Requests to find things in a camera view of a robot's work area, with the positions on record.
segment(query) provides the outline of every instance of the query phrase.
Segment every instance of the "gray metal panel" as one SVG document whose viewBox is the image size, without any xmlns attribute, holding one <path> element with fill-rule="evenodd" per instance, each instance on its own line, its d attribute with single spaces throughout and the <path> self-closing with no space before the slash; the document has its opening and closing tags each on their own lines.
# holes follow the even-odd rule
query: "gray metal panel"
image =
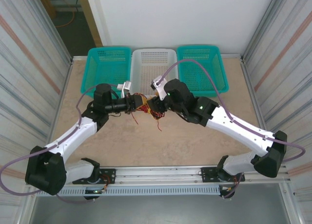
<svg viewBox="0 0 312 224">
<path fill-rule="evenodd" d="M 253 54 L 254 49 L 257 47 L 263 34 L 267 30 L 268 26 L 274 21 L 274 18 L 278 14 L 277 10 L 280 8 L 280 4 L 283 0 L 272 0 L 267 11 L 265 12 L 259 26 L 257 27 L 252 39 L 250 40 L 244 55 L 243 61 L 247 61 Z"/>
<path fill-rule="evenodd" d="M 88 190 L 101 191 L 103 187 L 88 187 Z M 65 187 L 59 196 L 85 196 L 86 187 Z M 108 186 L 102 194 L 88 196 L 164 196 L 164 195 L 220 195 L 219 185 L 175 185 L 175 186 Z M 50 197 L 40 192 L 38 197 Z"/>
<path fill-rule="evenodd" d="M 264 122 L 264 118 L 263 118 L 262 113 L 261 113 L 261 109 L 259 107 L 257 98 L 255 96 L 254 88 L 252 87 L 252 84 L 250 82 L 250 76 L 249 76 L 248 71 L 246 69 L 245 63 L 241 62 L 240 66 L 242 67 L 242 70 L 243 70 L 243 74 L 244 74 L 244 78 L 245 78 L 245 81 L 246 81 L 247 89 L 249 91 L 250 99 L 252 100 L 252 103 L 253 103 L 253 109 L 254 109 L 255 115 L 257 117 L 259 126 L 260 126 L 261 129 L 267 130 L 265 122 Z"/>
<path fill-rule="evenodd" d="M 278 184 L 249 184 L 241 185 L 232 200 L 206 195 L 119 196 L 76 205 L 39 197 L 30 223 L 287 224 L 289 219 Z"/>
<path fill-rule="evenodd" d="M 62 92 L 61 92 L 61 94 L 60 94 L 60 99 L 59 99 L 59 103 L 58 103 L 58 108 L 57 108 L 57 111 L 56 111 L 54 120 L 53 120 L 53 122 L 52 122 L 52 126 L 51 126 L 51 130 L 50 130 L 49 136 L 48 136 L 47 141 L 46 141 L 47 144 L 50 143 L 50 142 L 52 141 L 52 138 L 54 137 L 56 125 L 57 125 L 58 120 L 59 120 L 60 109 L 61 109 L 61 107 L 62 107 L 63 100 L 64 100 L 64 98 L 65 98 L 65 94 L 66 94 L 66 90 L 67 90 L 67 85 L 68 85 L 68 82 L 69 82 L 70 74 L 72 73 L 72 69 L 73 69 L 73 65 L 71 64 L 70 68 L 68 69 L 68 73 L 67 73 L 67 75 L 66 75 L 64 87 L 63 87 Z"/>
<path fill-rule="evenodd" d="M 291 224 L 304 224 L 305 221 L 298 202 L 295 200 L 295 192 L 291 188 L 291 183 L 280 183 L 279 187 Z"/>
</svg>

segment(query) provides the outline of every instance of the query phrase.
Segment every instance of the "robotic arm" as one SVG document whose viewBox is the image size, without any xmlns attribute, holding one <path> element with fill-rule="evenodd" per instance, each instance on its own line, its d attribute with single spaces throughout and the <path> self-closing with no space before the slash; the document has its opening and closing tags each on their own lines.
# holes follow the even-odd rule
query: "robotic arm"
<svg viewBox="0 0 312 224">
<path fill-rule="evenodd" d="M 245 144 L 252 150 L 239 156 L 224 156 L 220 160 L 214 176 L 219 181 L 229 181 L 233 176 L 248 171 L 274 178 L 286 153 L 286 146 L 257 136 L 234 124 L 227 116 L 225 109 L 207 97 L 196 98 L 189 91 L 186 84 L 177 79 L 160 83 L 161 76 L 153 80 L 151 87 L 158 92 L 158 96 L 147 101 L 149 107 L 159 113 L 174 111 L 186 122 L 200 124 L 219 130 Z M 57 145 L 48 152 L 31 157 L 28 161 L 25 181 L 50 195 L 57 194 L 66 183 L 85 178 L 90 183 L 97 183 L 100 179 L 99 163 L 83 158 L 78 163 L 65 164 L 69 156 L 90 136 L 97 133 L 108 121 L 110 113 L 125 112 L 130 114 L 143 105 L 140 95 L 123 95 L 124 98 L 112 99 L 110 85 L 99 84 L 94 92 L 94 100 L 71 129 L 45 148 Z M 233 116 L 239 123 L 264 134 L 267 137 L 287 140 L 287 135 L 281 131 L 276 134 L 259 129 Z M 78 126 L 78 130 L 69 136 Z M 39 146 L 31 153 L 43 150 Z"/>
<path fill-rule="evenodd" d="M 228 181 L 230 177 L 238 173 L 250 171 L 257 171 L 270 178 L 277 176 L 286 153 L 286 145 L 266 140 L 266 138 L 286 142 L 287 135 L 284 132 L 278 131 L 274 134 L 231 115 L 234 120 L 261 133 L 265 138 L 257 136 L 229 119 L 225 109 L 217 102 L 207 97 L 195 98 L 185 83 L 178 79 L 169 82 L 164 79 L 159 83 L 160 79 L 161 76 L 153 80 L 151 85 L 159 93 L 158 97 L 148 101 L 153 111 L 162 112 L 169 109 L 187 122 L 221 131 L 252 150 L 250 153 L 238 156 L 222 157 L 217 166 L 217 176 L 220 180 Z"/>
</svg>

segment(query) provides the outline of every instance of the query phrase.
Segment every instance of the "wooden door frame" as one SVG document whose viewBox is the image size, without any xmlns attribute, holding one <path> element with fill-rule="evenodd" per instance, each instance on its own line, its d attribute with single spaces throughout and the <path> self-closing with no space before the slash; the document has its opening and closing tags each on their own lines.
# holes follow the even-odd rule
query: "wooden door frame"
<svg viewBox="0 0 312 224">
<path fill-rule="evenodd" d="M 50 2 L 50 0 L 40 0 L 40 1 L 43 7 L 45 8 L 45 10 L 47 11 L 49 17 L 51 19 L 54 19 L 56 17 L 56 10 L 55 10 L 55 7 Z M 91 11 L 89 1 L 88 0 L 79 0 L 79 1 L 81 3 L 81 7 L 83 10 L 84 16 L 86 17 L 94 43 L 96 47 L 102 47 L 103 46 L 102 40 L 99 36 L 98 28 L 97 28 L 96 22 L 94 20 L 94 17 Z"/>
<path fill-rule="evenodd" d="M 89 29 L 91 31 L 91 35 L 92 35 L 93 40 L 94 40 L 94 43 L 95 43 L 96 47 L 102 47 L 103 46 L 102 40 L 99 36 L 98 28 L 97 28 L 96 22 L 94 20 L 93 14 L 92 14 L 92 10 L 91 10 L 89 1 L 88 0 L 79 0 L 79 1 L 81 3 L 81 7 L 83 10 L 84 16 L 86 17 Z"/>
</svg>

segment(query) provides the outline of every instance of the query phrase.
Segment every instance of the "corrugated metal wall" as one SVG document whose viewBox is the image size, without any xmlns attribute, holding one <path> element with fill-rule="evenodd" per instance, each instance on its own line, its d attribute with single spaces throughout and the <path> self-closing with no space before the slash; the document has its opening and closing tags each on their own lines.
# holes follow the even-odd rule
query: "corrugated metal wall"
<svg viewBox="0 0 312 224">
<path fill-rule="evenodd" d="M 0 0 L 0 166 L 44 146 L 70 57 L 39 0 Z M 23 192 L 27 161 L 5 170 L 3 182 Z M 14 223 L 20 197 L 0 189 L 0 223 Z"/>
<path fill-rule="evenodd" d="M 277 0 L 244 55 L 268 130 L 307 153 L 287 163 L 305 220 L 312 222 L 312 0 Z M 288 148 L 287 156 L 298 153 Z"/>
</svg>

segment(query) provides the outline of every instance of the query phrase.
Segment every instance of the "teal plastic basket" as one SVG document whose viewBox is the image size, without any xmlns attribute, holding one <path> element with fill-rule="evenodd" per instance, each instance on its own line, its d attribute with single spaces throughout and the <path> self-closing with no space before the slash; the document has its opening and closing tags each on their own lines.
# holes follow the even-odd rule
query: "teal plastic basket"
<svg viewBox="0 0 312 224">
<path fill-rule="evenodd" d="M 131 49 L 129 47 L 97 47 L 88 52 L 81 93 L 100 83 L 122 84 L 130 80 Z M 120 97 L 120 90 L 112 87 Z M 95 88 L 87 93 L 93 98 Z"/>
<path fill-rule="evenodd" d="M 209 45 L 181 46 L 177 49 L 177 60 L 193 59 L 203 65 L 212 77 L 219 93 L 229 90 L 228 80 L 219 48 Z M 179 79 L 195 96 L 214 97 L 216 92 L 204 71 L 195 63 L 184 62 L 178 65 Z"/>
</svg>

